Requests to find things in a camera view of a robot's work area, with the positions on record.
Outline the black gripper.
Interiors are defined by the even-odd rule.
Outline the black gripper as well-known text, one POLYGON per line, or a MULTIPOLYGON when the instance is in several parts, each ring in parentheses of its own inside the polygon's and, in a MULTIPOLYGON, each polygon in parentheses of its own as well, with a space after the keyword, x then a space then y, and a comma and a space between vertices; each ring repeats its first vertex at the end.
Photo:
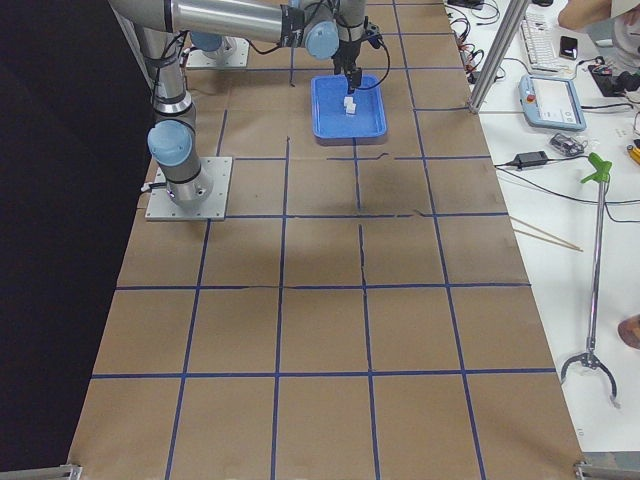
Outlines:
POLYGON ((352 95, 360 88, 362 82, 362 69, 356 65, 362 44, 368 42, 374 49, 379 49, 384 41, 379 27, 372 23, 367 15, 358 25, 349 25, 341 17, 338 26, 339 34, 345 33, 346 39, 339 39, 338 49, 332 56, 333 73, 347 75, 347 94, 352 95))

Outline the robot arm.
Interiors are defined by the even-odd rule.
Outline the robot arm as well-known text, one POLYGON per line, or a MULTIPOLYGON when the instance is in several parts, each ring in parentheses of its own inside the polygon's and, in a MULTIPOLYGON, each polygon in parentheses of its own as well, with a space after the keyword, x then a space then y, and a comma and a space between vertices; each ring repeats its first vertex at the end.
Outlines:
POLYGON ((165 198, 176 207, 208 200, 218 182, 195 147, 195 106, 180 57, 195 34, 273 43, 276 49, 303 47, 318 60, 330 59, 344 74, 348 92, 362 82, 357 65, 363 43, 380 48, 379 28, 362 1, 113 1, 114 14, 133 26, 136 48, 150 79, 156 115, 149 151, 166 182, 165 198))

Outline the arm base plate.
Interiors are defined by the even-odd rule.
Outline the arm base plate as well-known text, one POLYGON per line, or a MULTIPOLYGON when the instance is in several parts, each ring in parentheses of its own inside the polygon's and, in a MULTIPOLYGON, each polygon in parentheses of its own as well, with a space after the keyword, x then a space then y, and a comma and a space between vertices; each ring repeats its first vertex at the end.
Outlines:
POLYGON ((171 183, 157 168, 145 218, 148 221, 223 221, 232 176, 231 157, 201 157, 199 175, 184 184, 171 183))
POLYGON ((249 44, 235 37, 223 37, 217 50, 192 46, 186 57, 187 70, 241 70, 247 67, 249 44))

